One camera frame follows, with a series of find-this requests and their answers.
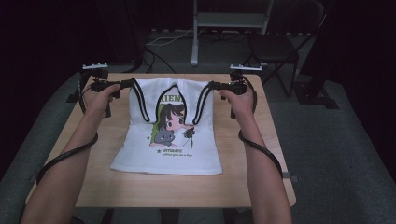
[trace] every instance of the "black chair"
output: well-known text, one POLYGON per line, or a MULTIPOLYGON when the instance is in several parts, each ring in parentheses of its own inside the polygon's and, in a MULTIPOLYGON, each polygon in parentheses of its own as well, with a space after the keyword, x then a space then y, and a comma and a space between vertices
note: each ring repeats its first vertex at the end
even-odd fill
POLYGON ((276 75, 288 96, 291 96, 297 64, 299 61, 298 50, 304 45, 321 25, 324 15, 323 5, 319 0, 295 0, 288 9, 283 10, 277 18, 273 18, 271 13, 269 27, 264 35, 253 34, 247 42, 251 54, 243 64, 250 64, 250 59, 254 58, 258 63, 274 63, 275 71, 262 83, 266 83, 272 76, 276 75), (290 41, 289 35, 303 34, 305 40, 299 47, 295 48, 290 41), (287 88, 278 71, 285 63, 292 63, 293 70, 290 85, 287 88))

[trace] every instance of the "black cable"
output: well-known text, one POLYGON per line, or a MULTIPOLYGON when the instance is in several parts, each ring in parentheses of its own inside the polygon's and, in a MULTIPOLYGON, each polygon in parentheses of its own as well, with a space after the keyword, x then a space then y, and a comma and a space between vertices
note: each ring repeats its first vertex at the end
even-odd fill
POLYGON ((173 69, 173 67, 171 65, 169 65, 169 63, 167 63, 160 55, 154 53, 153 51, 151 51, 148 48, 145 48, 145 51, 152 53, 153 55, 157 56, 161 61, 163 61, 174 73, 176 73, 176 71, 173 69))
POLYGON ((98 133, 95 134, 95 137, 91 140, 91 142, 81 146, 81 147, 76 147, 73 150, 67 151, 59 156, 57 156, 56 158, 54 158, 53 160, 49 161, 43 168, 41 168, 40 172, 38 173, 37 179, 35 181, 35 183, 38 185, 38 183, 41 181, 41 179, 43 178, 44 174, 52 167, 54 166, 56 163, 63 161, 73 155, 78 154, 79 152, 93 146, 98 140, 98 133))
POLYGON ((264 153, 267 157, 269 157, 269 158, 271 159, 271 161, 275 164, 277 170, 279 171, 280 177, 283 177, 283 174, 282 174, 282 167, 280 166, 279 161, 278 161, 277 158, 274 156, 274 154, 272 154, 272 152, 271 152, 270 150, 268 150, 268 148, 263 147, 263 146, 261 146, 261 145, 255 143, 255 142, 252 142, 252 141, 246 139, 246 138, 244 137, 244 135, 242 135, 242 131, 239 131, 238 137, 239 137, 239 139, 240 139, 242 142, 244 142, 245 144, 247 144, 247 145, 249 145, 249 146, 251 146, 251 147, 254 147, 254 148, 258 149, 260 152, 264 153))

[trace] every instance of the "chair leg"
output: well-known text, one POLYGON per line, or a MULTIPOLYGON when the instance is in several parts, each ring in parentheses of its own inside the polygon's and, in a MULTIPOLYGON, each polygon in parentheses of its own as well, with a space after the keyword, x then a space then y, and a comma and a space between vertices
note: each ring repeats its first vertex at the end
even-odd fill
POLYGON ((271 77, 273 77, 274 75, 278 76, 278 72, 277 72, 277 63, 275 64, 275 70, 273 73, 271 73, 263 82, 262 84, 266 83, 271 77))
POLYGON ((252 54, 250 54, 250 56, 248 56, 248 58, 244 61, 244 63, 242 63, 242 65, 244 65, 245 66, 245 64, 247 64, 248 63, 248 65, 250 66, 250 59, 251 59, 251 57, 253 57, 253 55, 252 54))
POLYGON ((298 63, 298 62, 295 62, 295 63, 294 63, 294 66, 293 66, 293 73, 292 73, 292 75, 291 75, 291 81, 290 81, 290 87, 289 87, 288 96, 291 96, 291 93, 292 93, 292 91, 293 91, 294 79, 295 79, 295 77, 296 77, 296 72, 297 72, 297 63, 298 63))

